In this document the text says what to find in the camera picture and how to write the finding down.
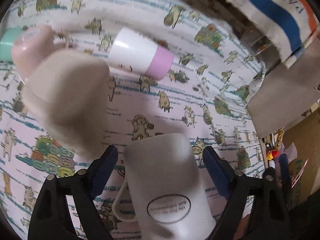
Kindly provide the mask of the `beige speckled square cup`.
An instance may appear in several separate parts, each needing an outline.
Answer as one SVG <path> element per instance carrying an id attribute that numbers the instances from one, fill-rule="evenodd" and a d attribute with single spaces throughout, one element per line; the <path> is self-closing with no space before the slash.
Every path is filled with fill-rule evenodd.
<path id="1" fill-rule="evenodd" d="M 106 149 L 109 78 L 105 60 L 58 50 L 29 76 L 22 100 L 60 145 L 84 158 L 99 158 Z"/>

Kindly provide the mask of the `striped curtain cloth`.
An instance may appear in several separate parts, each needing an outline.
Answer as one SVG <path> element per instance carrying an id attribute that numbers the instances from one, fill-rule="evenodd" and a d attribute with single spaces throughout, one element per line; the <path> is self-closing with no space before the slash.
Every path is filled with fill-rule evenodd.
<path id="1" fill-rule="evenodd" d="M 225 0 L 276 47 L 290 68 L 319 34 L 319 19 L 307 0 Z"/>

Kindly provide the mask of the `grey white handled mug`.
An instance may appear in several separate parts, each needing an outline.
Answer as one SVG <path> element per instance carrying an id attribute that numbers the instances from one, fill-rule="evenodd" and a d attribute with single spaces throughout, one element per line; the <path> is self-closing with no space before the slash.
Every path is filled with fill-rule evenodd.
<path id="1" fill-rule="evenodd" d="M 216 221 L 190 142 L 180 133 L 137 140 L 123 153 L 124 182 L 112 204 L 142 239 L 207 239 Z"/>

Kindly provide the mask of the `mint green plastic cup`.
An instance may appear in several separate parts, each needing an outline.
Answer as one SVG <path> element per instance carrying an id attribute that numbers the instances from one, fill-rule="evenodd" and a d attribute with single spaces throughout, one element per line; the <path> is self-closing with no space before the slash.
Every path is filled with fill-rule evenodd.
<path id="1" fill-rule="evenodd" d="M 0 45 L 0 59 L 2 62 L 12 62 L 11 49 L 22 33 L 23 29 L 21 28 L 9 28 L 3 33 Z"/>

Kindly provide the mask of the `pink white handled mug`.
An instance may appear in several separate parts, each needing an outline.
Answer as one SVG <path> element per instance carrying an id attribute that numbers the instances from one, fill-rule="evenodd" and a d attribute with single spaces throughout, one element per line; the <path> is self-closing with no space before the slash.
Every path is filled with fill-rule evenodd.
<path id="1" fill-rule="evenodd" d="M 11 58 L 22 81 L 26 81 L 38 65 L 56 51 L 55 37 L 64 39 L 64 47 L 69 47 L 69 36 L 46 24 L 28 29 L 15 40 Z"/>

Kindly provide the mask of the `white cup pink base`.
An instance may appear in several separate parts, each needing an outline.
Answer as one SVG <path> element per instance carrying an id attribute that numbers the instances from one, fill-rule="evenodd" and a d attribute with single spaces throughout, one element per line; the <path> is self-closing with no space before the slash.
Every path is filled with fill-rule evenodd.
<path id="1" fill-rule="evenodd" d="M 108 54 L 109 66 L 162 80 L 171 68 L 174 55 L 150 38 L 122 28 Z"/>

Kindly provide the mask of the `wooden side cabinet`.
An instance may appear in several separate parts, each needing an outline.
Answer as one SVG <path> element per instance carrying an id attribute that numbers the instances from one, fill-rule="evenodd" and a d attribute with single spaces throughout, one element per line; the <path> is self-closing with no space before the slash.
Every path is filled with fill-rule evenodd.
<path id="1" fill-rule="evenodd" d="M 290 67 L 277 65 L 251 98 L 247 109 L 258 137 L 288 125 L 307 111 L 318 99 L 319 37 Z"/>

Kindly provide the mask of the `cat print bed sheet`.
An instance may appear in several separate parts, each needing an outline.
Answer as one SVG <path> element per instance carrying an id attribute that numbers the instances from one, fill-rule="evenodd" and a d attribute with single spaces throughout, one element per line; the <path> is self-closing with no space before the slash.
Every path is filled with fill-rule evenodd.
<path id="1" fill-rule="evenodd" d="M 231 167 L 258 177 L 264 165 L 246 105 L 265 68 L 231 31 L 238 20 L 224 0 L 16 0 L 1 31 L 40 24 L 67 33 L 73 48 L 102 59 L 121 28 L 141 31 L 175 55 L 161 81 L 111 70 L 106 117 L 99 142 L 119 152 L 132 141 L 183 133 L 192 145 L 212 215 L 226 205 L 203 164 L 212 146 Z M 73 175 L 91 161 L 63 148 L 22 102 L 23 82 L 13 64 L 1 64 L 1 210 L 26 239 L 46 176 Z"/>

